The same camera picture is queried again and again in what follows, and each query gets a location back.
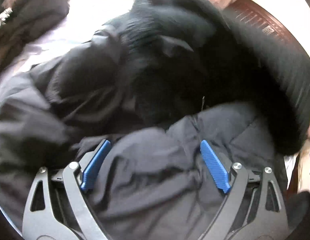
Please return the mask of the black puffer down jacket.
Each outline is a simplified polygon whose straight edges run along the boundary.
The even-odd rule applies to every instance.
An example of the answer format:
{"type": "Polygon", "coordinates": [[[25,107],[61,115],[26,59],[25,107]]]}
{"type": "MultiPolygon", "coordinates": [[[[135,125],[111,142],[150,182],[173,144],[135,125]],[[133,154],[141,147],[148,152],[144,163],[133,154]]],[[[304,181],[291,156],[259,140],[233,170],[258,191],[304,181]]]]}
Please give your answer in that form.
{"type": "Polygon", "coordinates": [[[310,58],[208,0],[135,0],[43,96],[0,102],[0,207],[22,231],[41,167],[111,142],[86,199],[110,239],[201,239],[225,194],[200,152],[270,167],[286,239],[310,239],[310,192],[286,194],[284,157],[310,128],[310,58]]]}

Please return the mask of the dark wooden headboard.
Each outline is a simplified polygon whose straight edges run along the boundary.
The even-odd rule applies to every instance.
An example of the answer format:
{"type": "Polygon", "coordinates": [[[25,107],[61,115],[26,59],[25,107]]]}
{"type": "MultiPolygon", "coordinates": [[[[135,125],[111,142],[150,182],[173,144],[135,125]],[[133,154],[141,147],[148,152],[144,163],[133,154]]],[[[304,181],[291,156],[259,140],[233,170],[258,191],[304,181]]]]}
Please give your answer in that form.
{"type": "Polygon", "coordinates": [[[224,10],[237,21],[259,29],[265,35],[305,53],[310,58],[310,15],[308,9],[297,12],[286,6],[267,7],[254,0],[235,0],[224,10]]]}

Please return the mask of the dark brown folded jacket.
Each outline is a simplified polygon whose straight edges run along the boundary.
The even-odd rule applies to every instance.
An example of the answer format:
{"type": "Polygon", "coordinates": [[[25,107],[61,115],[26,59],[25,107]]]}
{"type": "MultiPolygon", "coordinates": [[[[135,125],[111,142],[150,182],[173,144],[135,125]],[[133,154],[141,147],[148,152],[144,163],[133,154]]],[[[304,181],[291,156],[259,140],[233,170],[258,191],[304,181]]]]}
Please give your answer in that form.
{"type": "Polygon", "coordinates": [[[0,73],[25,45],[59,24],[69,13],[70,0],[16,0],[0,26],[0,73]]]}

